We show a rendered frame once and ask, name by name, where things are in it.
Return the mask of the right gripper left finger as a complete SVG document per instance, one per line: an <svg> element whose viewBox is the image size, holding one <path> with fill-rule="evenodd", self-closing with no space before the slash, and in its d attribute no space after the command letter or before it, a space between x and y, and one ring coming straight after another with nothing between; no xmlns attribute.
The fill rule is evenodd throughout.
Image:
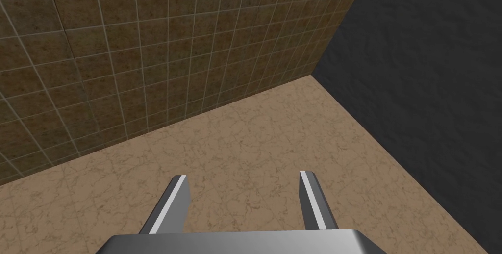
<svg viewBox="0 0 502 254"><path fill-rule="evenodd" d="M182 233L190 203L187 176L174 176L139 233Z"/></svg>

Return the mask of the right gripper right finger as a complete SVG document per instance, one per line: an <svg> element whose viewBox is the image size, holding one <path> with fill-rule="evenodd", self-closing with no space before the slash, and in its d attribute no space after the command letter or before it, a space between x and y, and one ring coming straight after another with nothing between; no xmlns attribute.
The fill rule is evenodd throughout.
<svg viewBox="0 0 502 254"><path fill-rule="evenodd" d="M299 200L306 230L339 229L320 183L312 171L300 171Z"/></svg>

